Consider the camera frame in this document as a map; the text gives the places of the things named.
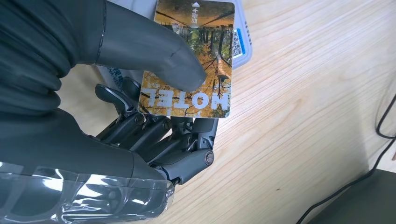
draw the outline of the blue label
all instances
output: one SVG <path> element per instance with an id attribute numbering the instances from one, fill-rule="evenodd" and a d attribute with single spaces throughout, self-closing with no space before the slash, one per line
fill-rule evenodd
<path id="1" fill-rule="evenodd" d="M 245 45 L 243 45 L 243 39 L 242 39 L 242 33 L 240 32 L 240 29 L 236 29 L 236 31 L 238 32 L 238 37 L 239 37 L 239 41 L 240 41 L 240 48 L 242 48 L 242 53 L 245 54 Z"/>

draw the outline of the black object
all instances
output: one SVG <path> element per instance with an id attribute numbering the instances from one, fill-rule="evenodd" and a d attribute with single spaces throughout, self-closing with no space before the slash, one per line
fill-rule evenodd
<path id="1" fill-rule="evenodd" d="M 396 174 L 376 170 L 345 191 L 309 224 L 394 224 Z"/>
<path id="2" fill-rule="evenodd" d="M 337 190 L 336 192 L 334 192 L 333 194 L 331 194 L 331 195 L 328 196 L 327 198 L 325 198 L 325 199 L 323 199 L 322 201 L 320 201 L 320 202 L 314 204 L 313 206 L 311 206 L 311 207 L 300 217 L 300 219 L 297 221 L 297 224 L 301 224 L 301 223 L 304 221 L 304 219 L 307 217 L 307 215 L 308 215 L 312 210 L 314 210 L 316 207 L 318 207 L 318 206 L 320 206 L 320 205 L 322 205 L 322 204 L 324 204 L 324 203 L 330 201 L 332 198 L 334 198 L 335 196 L 339 195 L 340 193 L 342 193 L 343 191 L 345 191 L 345 190 L 348 189 L 349 187 L 351 187 L 351 186 L 353 186 L 353 185 L 355 185 L 355 184 L 357 184 L 357 183 L 359 183 L 359 182 L 361 182 L 361 181 L 363 181 L 363 180 L 366 180 L 367 178 L 371 177 L 371 176 L 374 174 L 374 172 L 377 170 L 378 164 L 380 163 L 382 157 L 385 155 L 385 153 L 392 147 L 392 145 L 393 145 L 393 144 L 395 143 L 395 141 L 396 141 L 396 137 L 387 136 L 387 135 L 384 135 L 384 134 L 381 133 L 381 126 L 382 126 L 384 120 L 386 119 L 386 117 L 388 116 L 388 114 L 389 114 L 389 112 L 390 112 L 390 109 L 393 107 L 393 105 L 395 104 L 395 102 L 396 102 L 396 94 L 393 96 L 393 98 L 392 98 L 390 104 L 388 105 L 388 107 L 387 107 L 387 109 L 385 110 L 384 114 L 381 116 L 381 119 L 380 119 L 380 121 L 379 121 L 377 127 L 375 128 L 375 131 L 376 131 L 376 133 L 377 133 L 379 136 L 381 136 L 381 137 L 383 137 L 383 138 L 386 138 L 386 139 L 389 139 L 389 140 L 391 140 L 391 141 L 390 141 L 389 144 L 385 147 L 385 149 L 381 152 L 381 154 L 378 156 L 378 158 L 377 158 L 377 160 L 376 160 L 376 162 L 375 162 L 373 168 L 372 168 L 370 171 L 368 171 L 366 174 L 364 174 L 364 175 L 362 175 L 361 177 L 359 177 L 358 179 L 356 179 L 356 180 L 354 180 L 354 181 L 352 181 L 352 182 L 346 184 L 345 186 L 343 186 L 342 188 L 340 188 L 339 190 Z"/>
<path id="3" fill-rule="evenodd" d="M 98 97 L 113 103 L 119 117 L 98 136 L 85 135 L 70 114 L 57 108 L 60 99 L 55 93 L 61 87 L 59 79 L 77 63 L 148 70 L 183 91 L 195 90 L 205 80 L 202 66 L 182 38 L 113 3 L 104 0 L 0 1 L 0 162 L 3 168 L 10 164 L 22 167 L 15 174 L 2 173 L 0 169 L 0 222 L 6 215 L 14 217 L 15 222 L 50 220 L 47 216 L 51 216 L 51 212 L 46 211 L 67 210 L 44 208 L 30 201 L 20 204 L 16 215 L 10 206 L 15 205 L 18 194 L 12 192 L 14 188 L 8 188 L 11 190 L 8 192 L 4 182 L 10 175 L 17 174 L 15 180 L 22 181 L 13 183 L 19 186 L 15 189 L 19 189 L 20 196 L 22 193 L 27 197 L 39 195 L 30 199 L 40 200 L 42 204 L 50 200 L 45 195 L 59 186 L 52 186 L 41 178 L 60 170 L 67 172 L 50 180 L 62 178 L 60 189 L 67 189 L 69 194 L 86 181 L 65 179 L 69 173 L 114 177 L 104 178 L 102 182 L 121 178 L 127 182 L 125 186 L 117 182 L 117 187 L 130 184 L 136 187 L 127 194 L 128 198 L 135 199 L 130 203 L 142 203 L 139 197 L 151 195 L 145 197 L 148 204 L 130 209 L 144 214 L 143 217 L 156 217 L 166 208 L 163 199 L 171 194 L 161 181 L 183 184 L 213 163 L 217 120 L 198 119 L 193 124 L 191 119 L 143 116 L 136 110 L 140 85 L 130 79 L 123 83 L 124 93 L 97 86 Z M 173 134 L 160 141 L 170 129 Z M 37 181 L 37 171 L 43 168 L 53 169 L 40 174 Z M 31 181 L 34 184 L 29 188 L 27 183 Z M 147 189 L 154 188 L 162 195 L 141 191 L 150 181 L 154 182 Z M 44 193 L 39 193 L 38 187 L 44 189 Z M 88 188 L 106 195 L 106 188 L 96 185 Z M 4 192 L 13 196 L 2 197 Z M 114 198 L 110 193 L 103 198 L 104 202 Z M 121 216 L 124 210 L 106 206 L 116 208 L 128 201 L 125 197 L 120 194 L 119 200 L 104 203 L 100 211 L 112 218 Z M 97 198 L 78 200 L 83 202 L 81 205 L 88 203 L 91 210 L 85 204 L 77 215 L 65 213 L 69 221 L 105 220 L 105 216 L 93 209 L 97 208 L 93 205 L 98 202 Z"/>

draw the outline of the light wood grain surface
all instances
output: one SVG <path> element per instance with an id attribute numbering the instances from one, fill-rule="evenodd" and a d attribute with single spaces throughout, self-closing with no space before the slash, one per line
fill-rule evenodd
<path id="1" fill-rule="evenodd" d="M 374 126 L 396 74 L 395 1 L 243 6 L 254 55 L 233 73 L 231 116 L 219 123 L 215 163 L 177 186 L 171 208 L 150 224 L 295 223 L 367 171 L 387 142 Z M 101 80 L 92 67 L 79 65 L 62 82 L 61 107 L 86 133 L 116 117 L 94 95 Z"/>

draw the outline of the metal joint screw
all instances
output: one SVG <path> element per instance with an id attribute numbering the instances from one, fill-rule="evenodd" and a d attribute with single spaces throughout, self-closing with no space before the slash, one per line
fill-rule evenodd
<path id="1" fill-rule="evenodd" d="M 144 123 L 144 116 L 141 114 L 137 115 L 135 118 L 135 123 L 137 125 L 142 125 Z"/>
<path id="2" fill-rule="evenodd" d="M 205 164 L 210 166 L 214 161 L 214 154 L 212 151 L 208 151 L 205 154 Z"/>
<path id="3" fill-rule="evenodd" d="M 172 123 L 170 122 L 170 120 L 165 120 L 165 122 L 163 123 L 163 128 L 165 130 L 169 130 L 172 128 Z"/>

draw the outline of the robotic hand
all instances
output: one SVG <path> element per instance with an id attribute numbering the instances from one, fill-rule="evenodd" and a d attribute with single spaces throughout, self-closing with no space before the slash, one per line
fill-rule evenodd
<path id="1" fill-rule="evenodd" d="M 205 80 L 178 35 L 113 3 L 0 1 L 0 223 L 153 218 L 213 163 L 218 120 L 144 116 L 128 78 L 124 93 L 96 87 L 119 117 L 84 134 L 55 93 L 77 63 L 148 70 L 183 91 Z"/>

